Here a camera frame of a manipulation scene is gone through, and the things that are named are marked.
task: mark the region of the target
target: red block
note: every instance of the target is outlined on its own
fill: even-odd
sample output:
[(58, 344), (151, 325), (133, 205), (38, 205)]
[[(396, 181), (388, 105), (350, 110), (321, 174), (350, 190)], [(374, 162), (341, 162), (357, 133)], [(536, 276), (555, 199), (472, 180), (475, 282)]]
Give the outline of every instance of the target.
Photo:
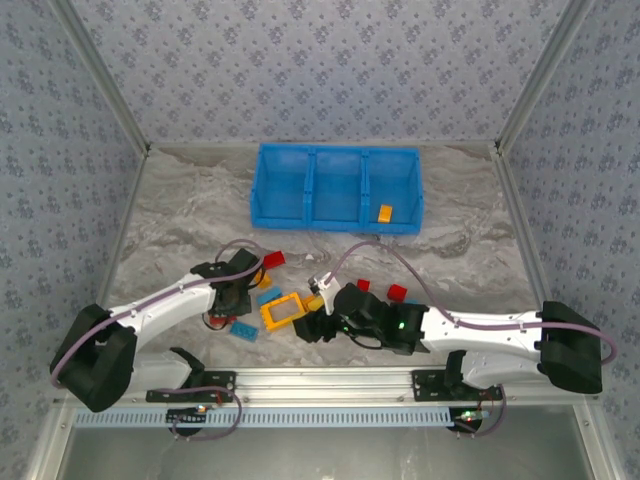
[(236, 321), (236, 317), (216, 317), (213, 315), (209, 315), (209, 325), (213, 328), (222, 328), (222, 326), (226, 323), (227, 325), (231, 325)]
[(270, 253), (269, 255), (265, 255), (264, 260), (262, 261), (264, 268), (269, 270), (270, 268), (279, 267), (280, 265), (284, 265), (284, 255), (280, 250), (277, 252)]
[(358, 279), (358, 288), (363, 292), (368, 292), (370, 285), (371, 285), (371, 282), (369, 280), (363, 280), (362, 278)]
[(389, 287), (389, 291), (387, 292), (387, 298), (396, 303), (404, 302), (406, 296), (407, 289), (395, 283)]

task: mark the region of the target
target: blue bin compartment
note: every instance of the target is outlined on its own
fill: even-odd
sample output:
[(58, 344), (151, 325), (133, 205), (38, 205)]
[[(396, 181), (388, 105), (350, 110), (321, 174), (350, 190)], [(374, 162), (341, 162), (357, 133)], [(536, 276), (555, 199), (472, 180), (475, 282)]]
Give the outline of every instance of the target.
[[(422, 226), (415, 148), (264, 144), (251, 190), (255, 227), (412, 234)], [(381, 205), (391, 223), (378, 223)]]
[(309, 147), (262, 145), (251, 191), (251, 219), (266, 228), (304, 228)]
[(311, 227), (355, 231), (362, 226), (364, 158), (360, 149), (318, 147), (312, 169)]
[[(424, 198), (420, 153), (414, 148), (369, 150), (369, 225), (380, 233), (418, 233)], [(391, 223), (378, 223), (382, 205), (393, 208)]]

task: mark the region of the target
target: wall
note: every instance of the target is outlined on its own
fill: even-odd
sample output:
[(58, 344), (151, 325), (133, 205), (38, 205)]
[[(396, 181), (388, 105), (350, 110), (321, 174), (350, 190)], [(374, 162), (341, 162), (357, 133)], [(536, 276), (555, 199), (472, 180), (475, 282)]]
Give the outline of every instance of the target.
[(509, 154), (553, 296), (618, 339), (604, 407), (640, 478), (640, 5), (598, 1)]
[(3, 0), (0, 18), (0, 478), (15, 479), (138, 160), (47, 3)]
[(74, 0), (151, 142), (493, 139), (566, 0)]

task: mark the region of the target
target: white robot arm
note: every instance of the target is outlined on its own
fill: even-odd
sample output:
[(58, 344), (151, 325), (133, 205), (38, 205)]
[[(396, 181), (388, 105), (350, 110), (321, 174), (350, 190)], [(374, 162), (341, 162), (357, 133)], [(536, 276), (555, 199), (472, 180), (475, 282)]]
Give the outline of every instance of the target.
[[(97, 305), (86, 307), (51, 364), (52, 376), (57, 376), (62, 385), (93, 411), (108, 408), (125, 393), (181, 387), (192, 365), (179, 349), (173, 349), (177, 354), (172, 352), (162, 357), (137, 352), (182, 320), (211, 312), (229, 289), (236, 289), (234, 298), (246, 294), (258, 268), (250, 274), (246, 272), (252, 266), (259, 267), (259, 259), (243, 249), (236, 257), (229, 264), (198, 265), (174, 285), (129, 305), (109, 311)], [(234, 272), (246, 275), (234, 277)], [(294, 322), (296, 333), (307, 342), (322, 337), (326, 341), (340, 331), (352, 339), (356, 336), (377, 338), (381, 348), (398, 354), (450, 353), (452, 361), (448, 362), (447, 369), (462, 383), (477, 389), (529, 380), (550, 380), (560, 388), (581, 393), (602, 389), (600, 342), (591, 335), (567, 331), (558, 334), (553, 330), (550, 333), (540, 328), (489, 332), (464, 328), (435, 308), (388, 305), (353, 284), (340, 288), (335, 279), (327, 285), (319, 283), (321, 288), (315, 288), (315, 292), (323, 296), (325, 309), (309, 312)], [(592, 326), (568, 307), (547, 303), (549, 308), (545, 304), (542, 312), (512, 315), (449, 312), (449, 315), (461, 324), (476, 326), (517, 326), (545, 320), (545, 316), (556, 322)], [(87, 340), (85, 337), (96, 325), (107, 326)]]

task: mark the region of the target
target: lego brick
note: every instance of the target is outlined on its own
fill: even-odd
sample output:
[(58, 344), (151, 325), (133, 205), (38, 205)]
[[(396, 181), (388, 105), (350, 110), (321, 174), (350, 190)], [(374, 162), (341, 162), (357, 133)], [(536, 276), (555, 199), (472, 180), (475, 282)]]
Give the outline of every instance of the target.
[(391, 213), (393, 208), (390, 205), (380, 205), (380, 213), (378, 213), (378, 223), (391, 223)]
[(312, 294), (302, 299), (302, 306), (305, 308), (307, 312), (309, 311), (308, 305), (313, 301), (314, 298), (316, 298), (316, 296)]
[(271, 268), (284, 265), (287, 262), (284, 259), (284, 254), (280, 250), (278, 250), (277, 252), (272, 252), (269, 255), (265, 255), (264, 259), (262, 260), (262, 263), (264, 265), (264, 268), (269, 270)]
[(389, 287), (387, 298), (392, 302), (402, 303), (407, 296), (407, 289), (395, 283)]
[(238, 317), (220, 317), (217, 315), (209, 315), (209, 325), (213, 328), (222, 328), (222, 326), (226, 323), (227, 325), (232, 325), (233, 322), (236, 321)]
[(229, 333), (249, 342), (255, 342), (258, 338), (258, 329), (242, 322), (234, 322)]
[(309, 302), (309, 304), (307, 305), (307, 310), (309, 310), (310, 312), (315, 312), (317, 310), (320, 310), (322, 307), (324, 307), (324, 298), (316, 297), (311, 302)]
[(300, 300), (300, 296), (296, 292), (260, 307), (260, 315), (262, 315), (264, 324), (270, 332), (289, 325), (294, 320), (306, 315), (306, 313), (302, 300)]
[(282, 290), (280, 290), (280, 287), (273, 287), (262, 295), (258, 295), (256, 302), (258, 302), (258, 306), (262, 307), (263, 305), (273, 302), (276, 298), (280, 297), (282, 297)]
[(260, 282), (258, 283), (258, 287), (265, 289), (271, 286), (271, 284), (273, 283), (273, 281), (271, 280), (271, 277), (269, 276), (269, 274), (267, 272), (258, 272), (258, 274), (253, 277), (253, 283), (258, 282), (258, 280), (260, 280)]
[(363, 280), (362, 278), (358, 279), (358, 288), (363, 292), (368, 292), (370, 286), (371, 282), (369, 280)]

